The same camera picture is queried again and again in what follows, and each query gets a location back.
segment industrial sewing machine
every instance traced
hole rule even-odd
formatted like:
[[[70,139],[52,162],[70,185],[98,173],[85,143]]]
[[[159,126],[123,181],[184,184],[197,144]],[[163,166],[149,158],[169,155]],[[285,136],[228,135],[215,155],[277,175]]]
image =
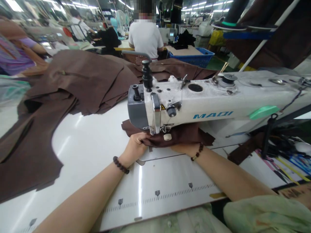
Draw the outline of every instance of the industrial sewing machine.
[[[222,73],[208,80],[171,76],[158,83],[143,61],[143,84],[132,85],[128,95],[131,123],[151,134],[184,123],[210,121],[214,132],[229,137],[250,132],[271,114],[280,117],[310,104],[311,81],[269,71]]]

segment stack of brown fabric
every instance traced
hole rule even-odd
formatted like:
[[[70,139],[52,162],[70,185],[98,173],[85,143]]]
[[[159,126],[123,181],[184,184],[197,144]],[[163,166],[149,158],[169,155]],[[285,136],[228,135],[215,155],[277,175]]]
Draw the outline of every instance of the stack of brown fabric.
[[[203,79],[216,73],[175,59],[151,67],[159,81],[170,75]],[[0,202],[58,178],[63,165],[51,142],[68,113],[102,114],[125,99],[130,85],[140,83],[141,77],[141,67],[120,58],[82,50],[57,53],[19,104],[18,122],[0,139]]]

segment fan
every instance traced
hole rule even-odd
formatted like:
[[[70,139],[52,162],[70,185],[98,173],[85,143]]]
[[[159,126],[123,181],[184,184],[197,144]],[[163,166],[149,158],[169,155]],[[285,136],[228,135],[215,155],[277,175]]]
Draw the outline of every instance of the fan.
[[[126,18],[128,18],[128,16],[126,17],[123,11],[117,10],[116,18],[118,21],[118,31],[121,33],[122,36],[124,36],[125,35],[124,30],[126,32],[129,31],[129,25],[128,25],[128,22],[126,20]]]

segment light green cloth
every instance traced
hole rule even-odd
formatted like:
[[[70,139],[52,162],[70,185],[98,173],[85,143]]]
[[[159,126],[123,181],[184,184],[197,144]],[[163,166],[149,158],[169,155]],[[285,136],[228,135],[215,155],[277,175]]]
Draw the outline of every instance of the light green cloth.
[[[311,212],[296,200],[257,196],[224,208],[228,228],[211,214],[210,205],[147,220],[111,233],[287,233],[311,232]]]

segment beaded bracelet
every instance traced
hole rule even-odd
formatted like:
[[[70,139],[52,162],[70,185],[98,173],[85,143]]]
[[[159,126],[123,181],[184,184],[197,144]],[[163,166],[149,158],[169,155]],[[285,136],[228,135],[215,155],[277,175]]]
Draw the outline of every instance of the beaded bracelet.
[[[200,153],[202,152],[202,150],[203,150],[203,144],[200,143],[199,152],[197,152],[194,157],[191,157],[192,162],[195,161],[200,156]]]
[[[122,164],[119,162],[117,156],[114,156],[114,157],[113,157],[113,162],[114,162],[114,164],[115,164],[118,168],[120,168],[120,170],[121,170],[122,172],[124,172],[125,174],[130,173],[130,170],[128,170],[128,169],[126,169],[124,166],[122,166]]]

